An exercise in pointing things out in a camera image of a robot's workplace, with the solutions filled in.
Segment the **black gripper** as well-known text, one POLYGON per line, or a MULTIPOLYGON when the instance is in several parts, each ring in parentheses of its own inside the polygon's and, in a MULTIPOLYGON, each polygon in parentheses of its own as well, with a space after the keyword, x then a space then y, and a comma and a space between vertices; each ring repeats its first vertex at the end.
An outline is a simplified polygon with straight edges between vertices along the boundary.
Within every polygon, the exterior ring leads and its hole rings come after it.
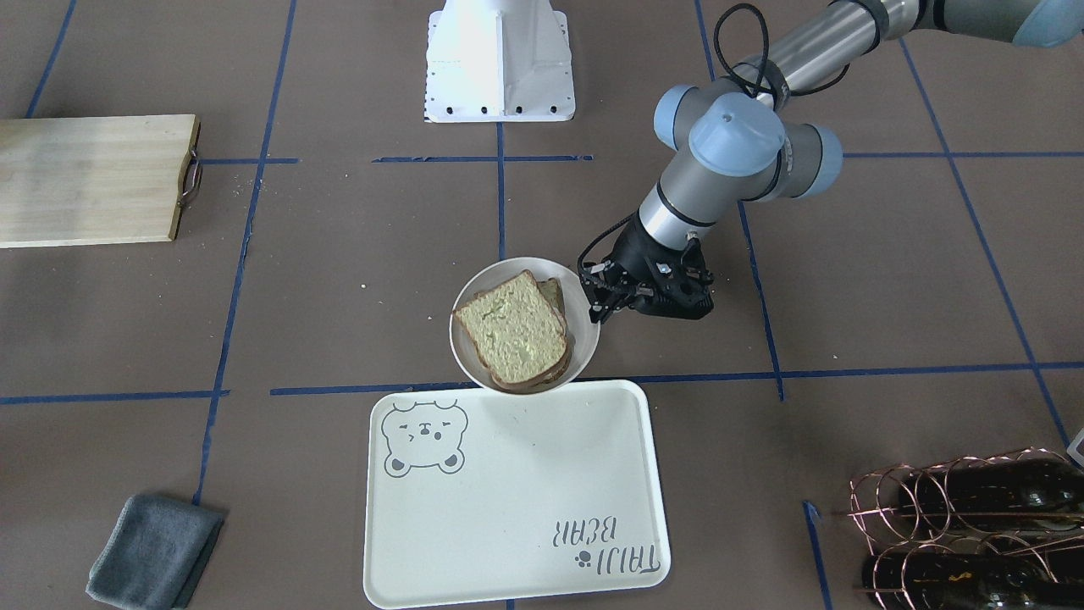
POLYGON ((648 235, 637 213, 630 216, 608 259, 578 260, 578 275, 593 324, 625 308, 687 320, 700 320, 715 308, 710 289, 715 276, 705 262, 700 236, 694 233, 679 248, 664 247, 648 235))

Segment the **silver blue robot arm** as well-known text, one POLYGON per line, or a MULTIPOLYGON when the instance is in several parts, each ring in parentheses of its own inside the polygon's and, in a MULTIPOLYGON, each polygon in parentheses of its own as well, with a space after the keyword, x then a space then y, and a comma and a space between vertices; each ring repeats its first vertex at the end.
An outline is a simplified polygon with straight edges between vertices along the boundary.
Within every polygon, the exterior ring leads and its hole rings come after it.
POLYGON ((577 271, 594 324, 618 310, 696 320, 711 312, 713 274, 705 236, 740 202, 813 197, 833 185, 843 147, 828 128, 785 124, 793 98, 823 92, 856 59, 913 30, 957 34, 1018 47, 1064 46, 1081 33, 1080 1, 833 1, 771 42, 754 15, 761 50, 708 86, 674 86, 655 107, 655 135, 674 158, 638 209, 612 228, 612 251, 577 271))

